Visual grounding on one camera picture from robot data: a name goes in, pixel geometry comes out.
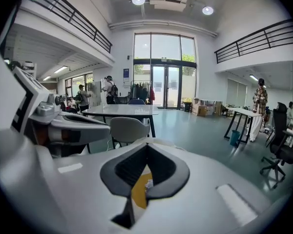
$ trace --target floor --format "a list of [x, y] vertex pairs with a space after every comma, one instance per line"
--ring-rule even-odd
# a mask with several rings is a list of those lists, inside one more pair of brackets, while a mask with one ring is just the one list
[[[240, 144], [237, 149], [224, 139], [231, 118], [198, 117], [179, 110], [160, 110], [153, 120], [157, 138], [172, 141], [189, 152], [218, 160], [257, 186], [271, 202], [291, 192], [293, 165], [285, 164], [282, 167], [286, 179], [279, 183], [276, 189], [272, 189], [275, 181], [274, 171], [266, 170], [264, 175], [259, 174], [262, 167], [269, 165], [267, 162], [261, 162], [262, 156], [273, 156], [269, 149], [265, 148], [266, 134], [260, 133], [255, 142]], [[239, 131], [242, 130], [243, 123], [244, 121], [241, 121]], [[90, 149], [92, 153], [106, 151], [107, 139], [92, 142]]]

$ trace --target glass door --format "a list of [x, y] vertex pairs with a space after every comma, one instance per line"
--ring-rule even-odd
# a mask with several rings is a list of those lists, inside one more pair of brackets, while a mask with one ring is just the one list
[[152, 66], [152, 88], [155, 94], [153, 105], [160, 109], [180, 108], [181, 67], [171, 67], [168, 65]]

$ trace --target white table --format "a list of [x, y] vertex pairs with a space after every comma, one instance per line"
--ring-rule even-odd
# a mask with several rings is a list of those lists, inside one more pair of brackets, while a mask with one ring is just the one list
[[[237, 142], [237, 146], [239, 146], [241, 142], [242, 142], [242, 143], [247, 143], [248, 140], [249, 140], [249, 138], [250, 138], [250, 132], [251, 132], [251, 127], [252, 127], [252, 123], [253, 123], [253, 117], [262, 117], [262, 115], [261, 115], [261, 114], [258, 114], [258, 113], [254, 113], [254, 112], [249, 111], [249, 110], [246, 110], [246, 109], [243, 109], [243, 108], [238, 108], [238, 107], [236, 107], [236, 108], [235, 108], [235, 107], [226, 107], [226, 108], [227, 108], [228, 110], [232, 110], [232, 111], [234, 111], [234, 115], [233, 115], [233, 117], [232, 117], [232, 120], [231, 120], [231, 122], [230, 122], [229, 128], [227, 129], [224, 138], [226, 138], [226, 139], [230, 139], [230, 137], [228, 137], [227, 135], [228, 135], [228, 133], [229, 133], [229, 131], [230, 131], [230, 128], [231, 128], [231, 126], [232, 126], [232, 124], [233, 124], [233, 122], [234, 122], [234, 119], [235, 119], [236, 114], [239, 113], [239, 114], [240, 114], [240, 118], [239, 118], [239, 121], [238, 121], [238, 124], [237, 124], [235, 130], [237, 130], [238, 127], [239, 127], [239, 124], [240, 124], [240, 121], [241, 121], [242, 115], [245, 115], [246, 117], [245, 117], [245, 122], [244, 122], [243, 129], [242, 129], [242, 133], [241, 133], [240, 138], [239, 138], [239, 140], [238, 140], [238, 142]], [[251, 121], [250, 121], [249, 130], [248, 130], [248, 135], [247, 135], [247, 137], [246, 137], [246, 140], [242, 140], [242, 136], [243, 136], [243, 133], [244, 133], [244, 130], [245, 130], [245, 127], [246, 127], [246, 124], [247, 124], [247, 122], [248, 122], [248, 118], [249, 118], [249, 117], [251, 118]]]
[[150, 120], [152, 137], [155, 137], [153, 115], [158, 115], [159, 110], [153, 105], [128, 105], [128, 104], [101, 104], [82, 112], [84, 115], [105, 117], [130, 117], [136, 119], [148, 118]]

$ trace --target black cap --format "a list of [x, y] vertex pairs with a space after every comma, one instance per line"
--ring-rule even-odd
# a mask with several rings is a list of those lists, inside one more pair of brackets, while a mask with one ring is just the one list
[[258, 80], [258, 85], [259, 85], [259, 86], [264, 86], [264, 85], [265, 85], [265, 80], [262, 79], [262, 78], [260, 78], [260, 79]]

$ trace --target blue trash bin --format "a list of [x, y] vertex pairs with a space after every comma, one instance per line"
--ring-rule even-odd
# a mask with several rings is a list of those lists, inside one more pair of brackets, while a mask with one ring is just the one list
[[238, 141], [240, 137], [240, 132], [239, 131], [236, 131], [236, 130], [233, 130], [232, 131], [232, 134], [231, 134], [231, 137], [230, 137], [230, 145], [231, 146], [235, 146], [236, 145], [236, 142]]

